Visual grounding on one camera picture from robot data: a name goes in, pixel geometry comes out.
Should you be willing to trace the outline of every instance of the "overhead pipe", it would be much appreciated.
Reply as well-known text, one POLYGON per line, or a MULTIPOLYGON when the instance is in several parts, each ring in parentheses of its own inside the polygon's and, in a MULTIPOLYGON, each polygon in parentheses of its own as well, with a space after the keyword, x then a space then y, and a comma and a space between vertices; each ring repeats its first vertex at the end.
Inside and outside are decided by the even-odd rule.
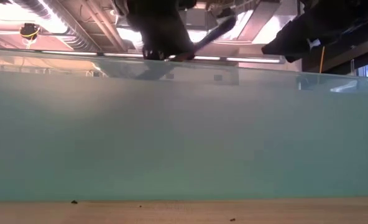
POLYGON ((99 52, 101 47, 86 33, 78 21, 57 0, 10 0, 21 8, 37 14, 45 21, 60 19, 68 28, 68 36, 58 37, 75 51, 99 52))
POLYGON ((90 8, 87 0, 80 0, 82 6, 90 13, 90 16, 94 19, 94 21, 97 23, 98 27, 103 31, 105 36, 108 38, 108 40, 113 44, 113 46, 118 51, 123 51, 123 48, 119 45, 116 39, 111 35, 111 33, 105 28, 105 26, 101 23, 100 19, 98 19, 97 15, 93 12, 93 10, 90 8))
POLYGON ((108 30, 112 33, 112 36, 115 38, 115 40, 118 42, 118 44, 121 46, 122 50, 127 52, 127 48, 125 43, 123 42, 121 36, 116 30, 116 27, 113 27, 109 21, 109 19, 105 16, 105 13, 100 9, 98 4, 96 4, 95 0, 86 0, 90 3, 92 6, 92 9, 94 10, 97 15, 100 16, 101 20, 104 21, 104 25, 108 28, 108 30))

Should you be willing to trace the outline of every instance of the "desk surface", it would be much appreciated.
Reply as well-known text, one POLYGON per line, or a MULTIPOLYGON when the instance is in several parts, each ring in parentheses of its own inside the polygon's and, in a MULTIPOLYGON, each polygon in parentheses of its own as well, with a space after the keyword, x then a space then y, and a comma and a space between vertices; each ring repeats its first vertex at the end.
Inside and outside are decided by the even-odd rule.
POLYGON ((368 198, 0 203, 0 224, 368 223, 368 198))

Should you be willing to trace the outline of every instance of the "frosted glass panel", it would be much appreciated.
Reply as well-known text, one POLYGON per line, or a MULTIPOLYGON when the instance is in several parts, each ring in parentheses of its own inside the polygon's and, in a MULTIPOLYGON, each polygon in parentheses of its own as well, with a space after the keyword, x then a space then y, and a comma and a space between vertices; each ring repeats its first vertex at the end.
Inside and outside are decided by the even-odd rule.
POLYGON ((368 78, 0 52, 0 201, 360 195, 368 78))

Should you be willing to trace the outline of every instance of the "wooden desk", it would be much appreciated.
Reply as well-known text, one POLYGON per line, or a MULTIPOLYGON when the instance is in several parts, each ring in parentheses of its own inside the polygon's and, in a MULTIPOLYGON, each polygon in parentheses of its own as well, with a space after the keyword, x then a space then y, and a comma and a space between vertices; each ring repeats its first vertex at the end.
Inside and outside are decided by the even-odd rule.
POLYGON ((368 224, 368 198, 0 203, 0 224, 368 224))

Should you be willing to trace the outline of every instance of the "ceiling beam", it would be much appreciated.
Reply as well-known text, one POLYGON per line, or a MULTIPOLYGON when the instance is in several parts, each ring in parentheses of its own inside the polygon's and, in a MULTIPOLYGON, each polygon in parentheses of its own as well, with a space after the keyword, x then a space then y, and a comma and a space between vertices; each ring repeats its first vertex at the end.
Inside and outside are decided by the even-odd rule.
POLYGON ((237 40, 253 41, 280 5, 280 0, 261 0, 237 40))

